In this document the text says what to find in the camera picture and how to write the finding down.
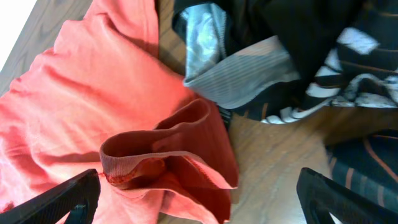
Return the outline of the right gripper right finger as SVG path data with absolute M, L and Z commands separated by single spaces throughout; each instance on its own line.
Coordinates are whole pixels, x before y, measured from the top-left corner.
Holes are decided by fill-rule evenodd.
M 297 182 L 297 195 L 307 223 L 397 223 L 397 213 L 304 167 Z

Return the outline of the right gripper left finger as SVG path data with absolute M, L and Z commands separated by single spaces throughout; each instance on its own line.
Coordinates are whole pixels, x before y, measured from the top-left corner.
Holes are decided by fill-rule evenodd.
M 1 223 L 91 224 L 100 197 L 100 180 L 96 169 L 88 169 L 62 184 L 1 214 Z

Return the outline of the red t-shirt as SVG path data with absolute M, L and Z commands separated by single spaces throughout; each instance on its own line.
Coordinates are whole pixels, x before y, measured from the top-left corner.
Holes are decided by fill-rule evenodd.
M 231 216 L 238 167 L 216 105 L 158 58 L 154 1 L 93 1 L 1 97 L 1 222 L 87 169 L 95 223 Z

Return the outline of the black patterned garment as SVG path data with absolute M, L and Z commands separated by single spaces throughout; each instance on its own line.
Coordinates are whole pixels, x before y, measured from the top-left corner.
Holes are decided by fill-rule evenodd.
M 397 108 L 396 0 L 179 0 L 183 84 L 223 110 L 288 124 L 324 106 Z

